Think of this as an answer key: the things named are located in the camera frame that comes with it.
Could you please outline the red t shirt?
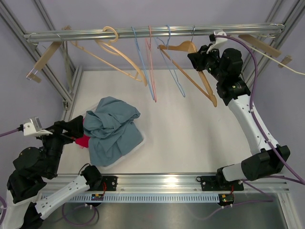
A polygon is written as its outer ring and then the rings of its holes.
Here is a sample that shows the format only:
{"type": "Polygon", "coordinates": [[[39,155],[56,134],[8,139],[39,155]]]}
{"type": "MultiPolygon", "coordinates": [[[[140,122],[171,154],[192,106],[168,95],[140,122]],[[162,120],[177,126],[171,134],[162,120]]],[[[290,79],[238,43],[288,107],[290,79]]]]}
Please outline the red t shirt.
{"type": "Polygon", "coordinates": [[[80,148],[89,148],[89,140],[90,137],[86,134],[83,134],[83,137],[77,138],[75,140],[75,144],[78,145],[80,148]]]}

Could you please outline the grey blue t shirt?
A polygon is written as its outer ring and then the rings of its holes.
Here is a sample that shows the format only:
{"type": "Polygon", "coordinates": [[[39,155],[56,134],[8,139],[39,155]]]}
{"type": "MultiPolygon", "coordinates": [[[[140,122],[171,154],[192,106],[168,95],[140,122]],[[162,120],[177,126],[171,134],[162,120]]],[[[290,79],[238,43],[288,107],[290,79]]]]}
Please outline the grey blue t shirt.
{"type": "Polygon", "coordinates": [[[136,148],[144,137],[134,120],[141,113],[122,100],[102,98],[94,111],[86,112],[83,129],[89,137],[91,164],[108,167],[136,148]]]}

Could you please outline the pink wire hanger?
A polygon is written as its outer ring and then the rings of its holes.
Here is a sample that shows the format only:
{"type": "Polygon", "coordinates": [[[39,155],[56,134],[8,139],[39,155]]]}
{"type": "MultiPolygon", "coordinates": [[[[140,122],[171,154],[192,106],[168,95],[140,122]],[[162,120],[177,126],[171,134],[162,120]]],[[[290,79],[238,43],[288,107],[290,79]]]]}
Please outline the pink wire hanger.
{"type": "Polygon", "coordinates": [[[148,26],[148,30],[149,30],[149,38],[145,38],[145,44],[146,44],[145,48],[146,48],[147,61],[149,63],[149,77],[152,86],[153,100],[155,103],[157,103],[157,94],[156,94],[154,72],[153,72],[153,59],[152,59],[152,30],[150,25],[148,26]]]}

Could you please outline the light blue wire hanger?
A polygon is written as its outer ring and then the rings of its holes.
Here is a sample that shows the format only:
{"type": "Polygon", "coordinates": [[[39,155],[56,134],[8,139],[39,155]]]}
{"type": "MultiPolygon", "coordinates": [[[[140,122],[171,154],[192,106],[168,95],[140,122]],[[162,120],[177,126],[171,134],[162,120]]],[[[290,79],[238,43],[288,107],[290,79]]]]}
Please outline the light blue wire hanger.
{"type": "Polygon", "coordinates": [[[155,97],[154,97],[153,89],[152,89],[152,86],[151,86],[150,81],[149,81],[149,77],[148,77],[148,73],[147,73],[147,70],[146,70],[146,67],[145,67],[144,59],[142,57],[141,49],[140,49],[138,39],[137,39],[137,34],[136,34],[136,31],[135,31],[134,27],[131,27],[131,29],[132,29],[133,34],[134,34],[134,41],[135,41],[136,49],[137,49],[137,52],[138,52],[138,55],[139,55],[139,58],[140,58],[140,61],[141,61],[141,64],[142,64],[142,70],[143,70],[145,79],[147,81],[147,85],[148,85],[148,88],[150,90],[152,100],[154,101],[155,97]]]}

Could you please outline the beige plastic hanger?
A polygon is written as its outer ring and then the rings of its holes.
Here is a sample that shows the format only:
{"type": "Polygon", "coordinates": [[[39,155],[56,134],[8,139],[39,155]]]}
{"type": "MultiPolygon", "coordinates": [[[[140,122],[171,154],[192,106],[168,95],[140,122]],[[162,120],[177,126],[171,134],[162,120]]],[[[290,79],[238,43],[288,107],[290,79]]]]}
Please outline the beige plastic hanger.
{"type": "Polygon", "coordinates": [[[124,60],[126,60],[133,67],[133,69],[136,71],[135,76],[133,76],[131,73],[123,71],[122,69],[114,66],[113,64],[111,64],[111,63],[105,61],[104,59],[100,58],[99,56],[95,55],[94,53],[86,50],[83,46],[79,45],[78,41],[70,41],[70,43],[73,46],[75,46],[76,48],[78,48],[78,49],[82,50],[83,52],[89,54],[90,56],[96,58],[100,62],[102,62],[102,63],[108,65],[109,67],[111,67],[111,68],[113,68],[113,69],[115,69],[115,70],[117,70],[117,71],[127,75],[128,77],[132,78],[135,81],[142,82],[144,84],[144,86],[147,86],[148,85],[148,80],[146,79],[143,71],[139,68],[139,66],[134,61],[132,61],[127,55],[125,55],[120,50],[118,50],[117,48],[112,46],[112,43],[117,42],[118,39],[119,39],[118,32],[114,28],[112,28],[110,26],[105,26],[102,30],[105,31],[105,32],[111,31],[114,34],[115,38],[112,39],[112,40],[109,40],[107,42],[104,42],[102,40],[94,40],[95,43],[100,48],[102,48],[104,51],[106,51],[107,53],[109,53],[111,55],[114,55],[114,56],[122,57],[124,60]]]}

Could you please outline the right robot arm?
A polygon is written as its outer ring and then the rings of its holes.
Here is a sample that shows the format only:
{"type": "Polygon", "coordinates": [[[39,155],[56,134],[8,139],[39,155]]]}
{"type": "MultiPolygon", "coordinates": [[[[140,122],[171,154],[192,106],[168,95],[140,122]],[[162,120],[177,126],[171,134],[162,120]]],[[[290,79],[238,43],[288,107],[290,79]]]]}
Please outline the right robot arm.
{"type": "Polygon", "coordinates": [[[281,172],[290,150],[273,138],[250,101],[251,92],[240,77],[241,52],[227,48],[219,53],[218,49],[210,51],[209,46],[203,45],[199,51],[188,54],[188,58],[195,70],[207,70],[217,80],[217,93],[237,119],[252,154],[238,164],[217,169],[216,185],[227,189],[239,180],[254,181],[281,172]]]}

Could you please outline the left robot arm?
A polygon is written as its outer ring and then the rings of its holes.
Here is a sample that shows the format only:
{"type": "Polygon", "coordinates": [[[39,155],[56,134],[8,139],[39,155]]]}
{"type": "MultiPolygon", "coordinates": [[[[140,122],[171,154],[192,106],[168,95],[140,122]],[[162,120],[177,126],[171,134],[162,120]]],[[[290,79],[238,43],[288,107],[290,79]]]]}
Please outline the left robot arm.
{"type": "Polygon", "coordinates": [[[38,117],[32,117],[17,130],[24,136],[41,140],[42,147],[27,147],[13,161],[15,169],[7,182],[6,199],[2,201],[2,229],[38,229],[52,212],[72,197],[102,186],[98,168],[88,165],[72,182],[52,195],[38,199],[39,192],[47,185],[44,179],[51,180],[58,175],[64,145],[83,137],[83,116],[68,122],[57,121],[45,129],[38,117]]]}

